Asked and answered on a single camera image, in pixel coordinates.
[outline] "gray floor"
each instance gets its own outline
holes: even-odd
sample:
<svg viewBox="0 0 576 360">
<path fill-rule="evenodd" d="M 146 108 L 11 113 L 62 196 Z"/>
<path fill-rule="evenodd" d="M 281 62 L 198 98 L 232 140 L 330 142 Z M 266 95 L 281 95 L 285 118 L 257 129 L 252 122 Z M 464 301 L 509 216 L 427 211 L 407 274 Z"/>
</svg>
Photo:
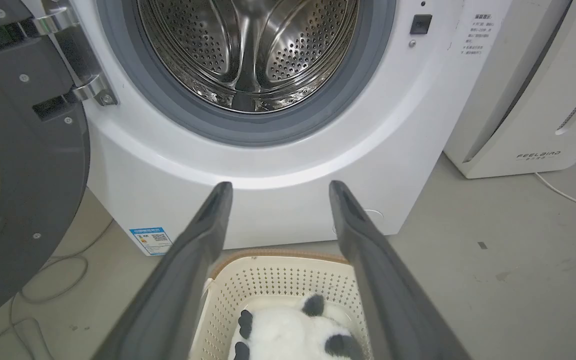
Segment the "gray floor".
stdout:
<svg viewBox="0 0 576 360">
<path fill-rule="evenodd" d="M 576 165 L 544 177 L 576 198 Z M 57 253 L 82 248 L 110 219 L 88 194 Z M 576 359 L 576 203 L 535 176 L 466 180 L 442 156 L 390 241 L 474 359 Z M 339 252 L 334 242 L 291 248 Z M 116 225 L 86 257 L 89 272 L 71 292 L 14 305 L 16 320 L 41 323 L 57 360 L 89 358 L 158 262 Z M 75 260 L 56 265 L 27 291 L 51 294 L 81 268 Z M 8 308 L 0 309 L 0 330 L 7 316 Z M 22 333 L 37 359 L 47 359 L 37 330 L 23 326 Z M 9 334 L 0 339 L 0 359 L 11 358 L 27 357 Z"/>
</svg>

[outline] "basket rim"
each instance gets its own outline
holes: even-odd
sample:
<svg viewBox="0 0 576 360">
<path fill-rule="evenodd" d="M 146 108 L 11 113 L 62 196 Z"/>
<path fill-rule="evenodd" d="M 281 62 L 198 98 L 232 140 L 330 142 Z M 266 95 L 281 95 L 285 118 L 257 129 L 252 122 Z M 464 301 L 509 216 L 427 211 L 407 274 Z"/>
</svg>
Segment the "basket rim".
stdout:
<svg viewBox="0 0 576 360">
<path fill-rule="evenodd" d="M 243 258 L 253 258 L 257 256 L 283 256 L 284 258 L 304 258 L 313 260 L 323 260 L 325 262 L 334 262 L 344 265 L 350 265 L 350 262 L 345 257 L 340 255 L 333 255 L 332 253 L 320 253 L 313 251 L 297 251 L 297 250 L 284 250 L 281 248 L 254 248 L 249 250 L 241 250 L 228 256 L 224 261 L 215 266 L 210 272 L 210 278 L 216 279 L 217 276 L 232 262 Z"/>
</svg>

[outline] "white power cord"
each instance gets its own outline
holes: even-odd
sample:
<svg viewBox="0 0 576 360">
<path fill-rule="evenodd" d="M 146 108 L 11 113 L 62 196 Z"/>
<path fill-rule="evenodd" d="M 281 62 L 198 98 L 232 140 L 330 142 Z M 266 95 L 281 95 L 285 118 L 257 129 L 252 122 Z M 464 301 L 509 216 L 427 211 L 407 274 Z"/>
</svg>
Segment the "white power cord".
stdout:
<svg viewBox="0 0 576 360">
<path fill-rule="evenodd" d="M 32 298 L 30 296 L 27 296 L 27 294 L 24 292 L 23 288 L 18 293 L 14 294 L 14 296 L 12 296 L 12 298 L 10 299 L 9 306 L 8 306 L 8 326 L 7 326 L 7 328 L 4 328 L 2 331 L 0 331 L 0 338 L 9 332 L 12 332 L 14 334 L 14 337 L 16 337 L 16 340 L 21 344 L 21 346 L 23 346 L 23 350 L 25 351 L 25 353 L 30 357 L 31 360 L 35 360 L 36 359 L 35 354 L 30 350 L 30 346 L 28 346 L 27 342 L 25 342 L 21 338 L 21 336 L 19 335 L 18 330 L 16 328 L 16 326 L 18 326 L 19 324 L 21 324 L 23 322 L 30 321 L 35 326 L 35 328 L 37 328 L 37 330 L 39 331 L 39 339 L 41 340 L 41 344 L 43 346 L 43 349 L 46 351 L 46 354 L 48 354 L 48 358 L 50 360 L 55 360 L 55 357 L 50 352 L 50 349 L 48 349 L 48 344 L 46 344 L 46 338 L 44 337 L 44 333 L 42 332 L 42 328 L 41 328 L 41 326 L 39 326 L 39 321 L 37 321 L 37 319 L 35 319 L 34 317 L 24 317 L 23 319 L 18 320 L 18 321 L 13 320 L 13 305 L 15 303 L 15 299 L 17 298 L 17 296 L 21 296 L 21 298 L 26 303 L 39 305 L 39 304 L 46 303 L 47 301 L 56 299 L 56 298 L 62 296 L 63 294 L 66 294 L 67 292 L 69 292 L 73 287 L 75 287 L 75 285 L 79 284 L 80 281 L 83 280 L 84 276 L 86 276 L 86 273 L 88 272 L 89 262 L 88 262 L 88 259 L 82 255 L 82 253 L 84 253 L 84 251 L 90 249 L 94 244 L 96 244 L 99 241 L 99 239 L 101 239 L 106 234 L 106 231 L 108 231 L 108 229 L 110 228 L 110 226 L 113 223 L 114 223 L 114 220 L 110 221 L 108 226 L 106 226 L 103 229 L 103 231 L 97 237 L 95 237 L 94 240 L 91 241 L 90 244 L 88 244 L 85 248 L 83 248 L 79 251 L 75 251 L 73 253 L 70 253 L 68 255 L 53 255 L 53 256 L 50 256 L 50 258 L 48 258 L 48 262 L 46 262 L 46 264 L 41 267 L 41 269 L 37 272 L 37 274 L 41 273 L 42 271 L 45 271 L 46 269 L 50 268 L 51 266 L 53 266 L 59 262 L 63 262 L 64 260 L 69 260 L 69 259 L 80 260 L 81 262 L 84 263 L 84 268 L 81 272 L 81 275 L 78 276 L 78 278 L 76 280 L 74 280 L 71 285 L 66 287 L 66 289 L 63 289 L 63 290 L 57 292 L 56 294 L 51 294 L 50 296 L 46 296 L 43 298 Z"/>
<path fill-rule="evenodd" d="M 561 191 L 559 191 L 557 189 L 557 187 L 554 187 L 553 185 L 551 185 L 550 182 L 546 181 L 546 179 L 538 172 L 534 173 L 534 175 L 539 178 L 539 180 L 541 180 L 542 183 L 544 183 L 549 189 L 551 189 L 551 191 L 554 191 L 557 194 L 560 194 L 561 196 L 563 196 L 564 198 L 576 203 L 576 198 L 574 198 L 573 196 L 569 196 Z"/>
</svg>

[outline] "beige plastic basket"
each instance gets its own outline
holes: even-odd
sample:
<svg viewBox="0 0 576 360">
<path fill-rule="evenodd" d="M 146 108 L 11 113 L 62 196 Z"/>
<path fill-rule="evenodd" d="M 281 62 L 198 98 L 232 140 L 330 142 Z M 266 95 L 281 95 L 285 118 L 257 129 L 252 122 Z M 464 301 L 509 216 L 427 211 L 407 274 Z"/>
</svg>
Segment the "beige plastic basket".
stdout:
<svg viewBox="0 0 576 360">
<path fill-rule="evenodd" d="M 348 328 L 372 360 L 353 267 L 339 256 L 282 250 L 247 250 L 219 265 L 206 281 L 205 302 L 190 360 L 227 360 L 242 310 L 294 305 L 322 294 L 334 320 Z"/>
</svg>

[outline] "metal hinge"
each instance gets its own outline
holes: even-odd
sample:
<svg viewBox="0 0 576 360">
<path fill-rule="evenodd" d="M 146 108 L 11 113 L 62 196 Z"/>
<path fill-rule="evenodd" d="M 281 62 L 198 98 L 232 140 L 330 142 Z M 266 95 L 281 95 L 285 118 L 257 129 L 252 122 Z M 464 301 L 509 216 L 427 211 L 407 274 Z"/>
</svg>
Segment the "metal hinge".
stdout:
<svg viewBox="0 0 576 360">
<path fill-rule="evenodd" d="M 84 34 L 69 0 L 43 1 L 45 16 L 32 19 L 32 37 L 48 36 L 66 63 L 75 86 L 71 93 L 80 101 L 95 99 L 99 105 L 117 105 L 115 92 Z"/>
</svg>

